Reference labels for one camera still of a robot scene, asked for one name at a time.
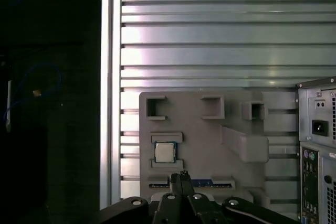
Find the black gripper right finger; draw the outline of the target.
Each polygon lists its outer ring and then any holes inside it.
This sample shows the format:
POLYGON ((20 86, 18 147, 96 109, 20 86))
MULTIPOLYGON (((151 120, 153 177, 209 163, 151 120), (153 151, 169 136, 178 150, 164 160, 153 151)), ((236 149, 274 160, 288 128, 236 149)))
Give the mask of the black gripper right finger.
POLYGON ((242 198, 229 197, 221 204, 211 201, 204 194, 195 192, 186 170, 181 171, 181 187, 197 223, 297 223, 289 217, 242 198))

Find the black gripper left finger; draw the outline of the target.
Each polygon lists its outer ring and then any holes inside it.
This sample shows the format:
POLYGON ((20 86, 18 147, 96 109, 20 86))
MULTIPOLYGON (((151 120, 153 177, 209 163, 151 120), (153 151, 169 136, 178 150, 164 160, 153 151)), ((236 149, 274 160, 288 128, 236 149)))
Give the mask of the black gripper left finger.
POLYGON ((129 197, 99 211, 99 223, 181 223, 181 210, 187 189, 188 173, 173 173, 170 191, 148 202, 129 197))

